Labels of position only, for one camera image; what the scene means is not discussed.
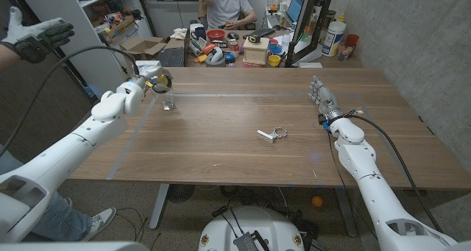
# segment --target floor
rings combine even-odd
[[[64,197],[74,201],[74,207],[83,213],[94,215],[105,208],[135,208],[143,219],[150,217],[158,191],[155,183],[118,183],[118,182],[88,182],[68,180],[60,187],[59,192]],[[284,201],[276,188],[252,188],[257,194],[267,198],[275,207],[284,208]],[[303,219],[314,222],[319,226],[318,241],[326,250],[379,250],[375,238],[368,232],[364,223],[357,219],[357,227],[361,237],[350,238],[346,235],[343,219],[336,203],[333,189],[329,188],[281,188],[291,211],[301,210]],[[366,208],[357,190],[349,190],[356,202],[358,212],[368,222]],[[417,198],[407,196],[403,191],[396,191],[401,202],[411,214],[421,221],[430,224],[417,202]],[[459,241],[471,239],[471,214],[469,191],[429,191],[427,203],[444,231]],[[318,195],[323,199],[320,208],[311,204],[312,196]],[[211,185],[196,187],[193,196],[186,202],[175,204],[167,202],[161,220],[156,230],[149,229],[149,220],[144,225],[144,234],[138,240],[149,249],[155,241],[153,250],[197,250],[200,234],[205,225],[213,217],[212,212],[226,205],[229,198],[221,194],[220,188]],[[231,206],[241,205],[232,201]],[[134,241],[135,230],[142,223],[134,210],[124,209],[119,214],[129,219],[117,216],[111,225],[93,241]]]

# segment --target table leg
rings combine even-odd
[[[157,229],[160,218],[162,216],[163,207],[167,198],[167,192],[169,191],[169,184],[160,184],[159,192],[157,192],[157,199],[155,199],[154,210],[150,217],[149,226],[151,229]]]
[[[352,208],[348,202],[347,191],[344,188],[336,188],[335,190],[337,202],[339,203],[341,214],[344,217],[345,227],[347,228],[347,235],[356,237],[358,236],[358,231],[356,230]]]

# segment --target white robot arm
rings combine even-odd
[[[375,226],[383,251],[445,250],[457,242],[410,215],[376,166],[376,152],[364,139],[364,132],[337,106],[335,96],[314,77],[309,96],[319,106],[324,127],[337,139],[342,166],[353,176]]]
[[[40,153],[24,166],[0,175],[0,242],[20,241],[39,221],[52,193],[101,144],[122,134],[124,115],[136,116],[144,91],[153,77],[169,75],[158,61],[137,62],[135,75],[103,94],[91,117],[72,133]]]

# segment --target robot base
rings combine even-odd
[[[269,250],[304,250],[299,230],[276,211],[258,206],[242,206],[233,208],[233,212],[234,215],[226,211],[206,225],[199,240],[199,251],[238,251],[234,244],[236,237],[229,224],[233,226],[238,238],[243,235],[241,230],[249,234],[258,231]],[[259,250],[263,250],[257,240],[254,242]]]

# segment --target red bowl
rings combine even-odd
[[[209,38],[209,40],[213,41],[213,40],[222,40],[224,38],[224,36],[226,35],[226,32],[224,32],[224,30],[220,30],[220,29],[214,29],[214,30],[210,30],[206,33],[207,37]]]

